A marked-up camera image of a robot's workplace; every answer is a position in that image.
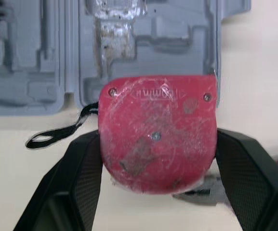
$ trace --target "screw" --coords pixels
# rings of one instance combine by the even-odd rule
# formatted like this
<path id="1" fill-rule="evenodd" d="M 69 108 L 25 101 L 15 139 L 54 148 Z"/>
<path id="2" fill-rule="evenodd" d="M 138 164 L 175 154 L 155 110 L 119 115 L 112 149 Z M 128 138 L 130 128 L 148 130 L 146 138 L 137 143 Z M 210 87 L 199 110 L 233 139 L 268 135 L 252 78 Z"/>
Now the screw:
<path id="1" fill-rule="evenodd" d="M 111 88 L 111 89 L 109 90 L 109 95 L 112 96 L 112 97 L 114 97 L 114 96 L 116 95 L 117 92 L 118 92 L 118 91 L 116 90 L 116 88 Z"/>
<path id="2" fill-rule="evenodd" d="M 206 93 L 206 94 L 204 95 L 204 101 L 209 102 L 209 101 L 211 101 L 211 100 L 212 100 L 212 95 L 209 94 L 209 93 Z"/>
<path id="3" fill-rule="evenodd" d="M 152 140 L 153 141 L 160 141 L 161 140 L 161 133 L 159 131 L 156 131 L 152 134 Z"/>

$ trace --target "white surface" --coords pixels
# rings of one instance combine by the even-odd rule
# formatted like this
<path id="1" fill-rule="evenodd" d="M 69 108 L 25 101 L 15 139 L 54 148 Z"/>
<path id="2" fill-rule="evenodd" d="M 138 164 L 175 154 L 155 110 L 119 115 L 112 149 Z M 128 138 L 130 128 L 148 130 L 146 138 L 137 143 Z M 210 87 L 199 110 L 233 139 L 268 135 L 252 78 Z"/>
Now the white surface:
<path id="1" fill-rule="evenodd" d="M 252 12 L 226 20 L 223 27 L 222 96 L 218 125 L 258 139 L 278 154 L 278 1 L 252 0 Z M 11 231 L 41 178 L 62 157 L 70 137 L 48 149 L 24 144 L 36 132 L 74 122 L 73 107 L 55 116 L 0 117 L 0 231 Z M 76 133 L 96 129 L 96 117 Z M 103 175 L 94 231 L 239 231 L 223 206 L 200 207 L 169 196 L 143 196 L 111 186 Z"/>

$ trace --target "red object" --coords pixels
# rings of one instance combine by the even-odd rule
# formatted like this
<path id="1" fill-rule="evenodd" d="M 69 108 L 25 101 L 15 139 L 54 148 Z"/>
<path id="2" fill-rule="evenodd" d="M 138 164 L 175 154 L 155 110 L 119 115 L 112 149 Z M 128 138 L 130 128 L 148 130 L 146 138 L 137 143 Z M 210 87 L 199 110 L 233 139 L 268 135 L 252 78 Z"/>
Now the red object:
<path id="1" fill-rule="evenodd" d="M 214 75 L 110 82 L 101 93 L 98 117 L 106 168 L 137 193 L 188 191 L 214 159 L 216 102 Z"/>

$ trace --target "embossed logo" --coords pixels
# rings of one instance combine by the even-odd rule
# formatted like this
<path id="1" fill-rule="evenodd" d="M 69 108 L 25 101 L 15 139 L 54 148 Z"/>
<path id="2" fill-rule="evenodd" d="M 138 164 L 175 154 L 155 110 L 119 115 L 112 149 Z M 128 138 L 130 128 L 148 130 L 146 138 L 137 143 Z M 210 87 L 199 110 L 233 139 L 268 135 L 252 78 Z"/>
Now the embossed logo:
<path id="1" fill-rule="evenodd" d="M 177 100 L 182 99 L 186 94 L 178 89 L 159 88 L 137 90 L 132 96 L 140 100 Z"/>

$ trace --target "black wrist strap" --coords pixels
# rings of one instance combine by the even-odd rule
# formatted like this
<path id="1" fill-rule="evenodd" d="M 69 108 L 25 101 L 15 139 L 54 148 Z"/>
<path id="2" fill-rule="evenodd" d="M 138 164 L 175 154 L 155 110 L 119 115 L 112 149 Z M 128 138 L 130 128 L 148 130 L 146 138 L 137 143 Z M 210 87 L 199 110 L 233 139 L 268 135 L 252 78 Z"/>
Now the black wrist strap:
<path id="1" fill-rule="evenodd" d="M 92 103 L 84 107 L 83 110 L 81 111 L 79 119 L 74 125 L 71 125 L 66 128 L 60 128 L 60 129 L 49 130 L 49 131 L 38 133 L 26 143 L 26 147 L 28 149 L 44 148 L 71 136 L 78 130 L 79 127 L 81 127 L 82 124 L 84 124 L 86 119 L 91 114 L 96 114 L 96 115 L 98 114 L 98 102 Z M 48 139 L 39 141 L 40 137 L 42 138 L 47 137 Z"/>

